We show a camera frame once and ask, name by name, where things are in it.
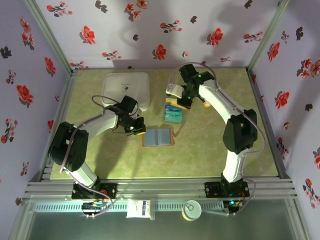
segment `floral wallpaper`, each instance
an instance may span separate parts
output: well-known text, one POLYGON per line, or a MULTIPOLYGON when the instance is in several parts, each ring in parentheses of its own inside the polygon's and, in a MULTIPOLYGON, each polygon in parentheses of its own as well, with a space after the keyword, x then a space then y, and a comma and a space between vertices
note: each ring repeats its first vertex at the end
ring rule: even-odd
MULTIPOLYGON (((57 13, 62 8, 55 6, 57 13)), ((27 183, 37 180, 67 73, 23 1, 2 2, 0 22, 0 210, 5 216, 0 239, 5 240, 27 183)))
POLYGON ((292 1, 252 76, 313 239, 320 236, 319 10, 319 0, 292 1))
MULTIPOLYGON (((187 61, 247 67, 279 0, 36 3, 70 67, 82 62, 85 68, 126 69, 172 68, 187 61)), ((271 47, 271 61, 277 48, 271 47)))

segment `white box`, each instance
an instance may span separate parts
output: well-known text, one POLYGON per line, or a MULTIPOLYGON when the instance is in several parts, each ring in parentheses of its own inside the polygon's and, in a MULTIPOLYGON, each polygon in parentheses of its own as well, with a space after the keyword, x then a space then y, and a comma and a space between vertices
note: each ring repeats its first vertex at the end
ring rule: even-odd
MULTIPOLYGON (((135 99, 142 112, 150 106, 149 76, 145 72, 108 74, 103 82, 102 95, 121 102, 125 95, 135 99)), ((106 107, 115 102, 102 98, 106 107)))

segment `robotic arm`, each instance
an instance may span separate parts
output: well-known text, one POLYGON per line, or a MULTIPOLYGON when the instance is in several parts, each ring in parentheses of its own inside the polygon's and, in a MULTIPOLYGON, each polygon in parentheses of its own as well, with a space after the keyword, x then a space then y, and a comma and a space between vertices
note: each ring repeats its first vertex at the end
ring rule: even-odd
POLYGON ((241 112, 257 123, 256 112, 253 109, 245 110, 231 100, 209 72, 198 73, 192 64, 184 65, 179 72, 185 85, 169 84, 166 93, 178 97, 177 104, 187 109, 191 108, 195 97, 200 98, 212 105, 226 124, 223 134, 223 143, 227 148, 226 164, 220 185, 215 191, 224 197, 242 191, 248 186, 240 173, 242 158, 257 140, 258 131, 241 112))
POLYGON ((62 122, 53 137, 48 157, 61 166, 67 155, 63 168, 81 184, 100 191, 99 177, 85 163, 88 141, 117 126, 124 127, 127 135, 144 134, 146 126, 144 118, 138 117, 141 111, 137 105, 136 100, 126 95, 120 103, 105 107, 103 113, 83 123, 62 122))

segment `green table surface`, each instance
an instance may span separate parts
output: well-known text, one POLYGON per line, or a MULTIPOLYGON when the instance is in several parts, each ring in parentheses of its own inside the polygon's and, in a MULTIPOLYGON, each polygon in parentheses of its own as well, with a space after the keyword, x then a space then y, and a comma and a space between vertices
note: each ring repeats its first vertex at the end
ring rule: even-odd
MULTIPOLYGON (((86 163, 101 178, 174 178, 218 177, 225 168, 227 149, 223 143, 225 123, 214 108, 203 107, 199 99, 183 112, 183 123, 167 123, 164 119, 165 89, 172 69, 90 69, 80 70, 75 80, 66 121, 76 123, 101 112, 91 101, 100 95, 108 74, 145 72, 149 75, 150 107, 142 113, 147 128, 173 128, 174 146, 142 147, 142 136, 116 134, 108 129, 94 137, 87 146, 86 163)), ((258 107, 244 68, 214 69, 221 88, 245 109, 254 109, 258 125, 263 129, 258 107)), ((172 83, 182 84, 177 74, 172 83)), ((252 150, 262 147, 259 135, 252 150)), ((68 179, 59 174, 54 164, 51 179, 68 179)), ((247 176, 278 175, 274 159, 266 144, 260 154, 248 156, 244 165, 247 176)))

